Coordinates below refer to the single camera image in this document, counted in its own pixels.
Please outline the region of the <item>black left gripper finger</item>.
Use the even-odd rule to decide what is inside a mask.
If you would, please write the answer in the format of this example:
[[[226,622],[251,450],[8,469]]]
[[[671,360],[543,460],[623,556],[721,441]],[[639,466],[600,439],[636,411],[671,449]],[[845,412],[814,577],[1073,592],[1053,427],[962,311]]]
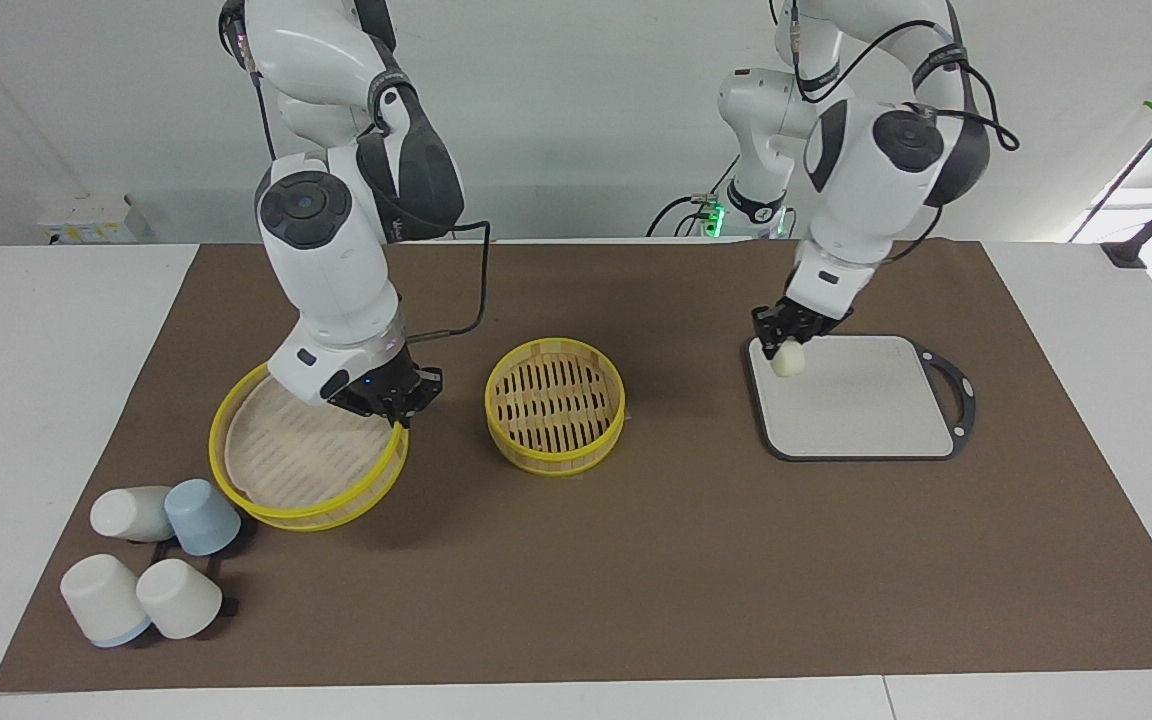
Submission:
[[[782,311],[785,305],[776,302],[773,306],[755,306],[751,310],[751,323],[755,325],[755,336],[761,347],[765,361],[773,361],[776,353],[790,338],[790,333],[785,329],[782,323]]]
[[[795,304],[791,306],[791,340],[805,344],[814,338],[827,336],[835,331],[844,319],[819,313],[810,306]]]

